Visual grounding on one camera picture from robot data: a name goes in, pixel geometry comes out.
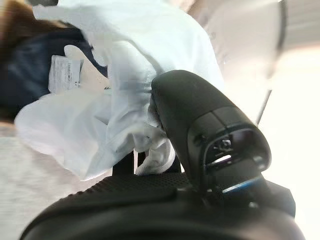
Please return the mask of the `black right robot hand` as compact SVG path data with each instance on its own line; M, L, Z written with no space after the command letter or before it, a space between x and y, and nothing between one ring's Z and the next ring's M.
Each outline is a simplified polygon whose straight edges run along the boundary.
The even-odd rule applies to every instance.
M89 176L116 172L58 200L23 231L23 240L302 240L289 189L264 179L272 161L261 131L200 76L156 77L151 98L184 172L131 169L130 147L100 153Z

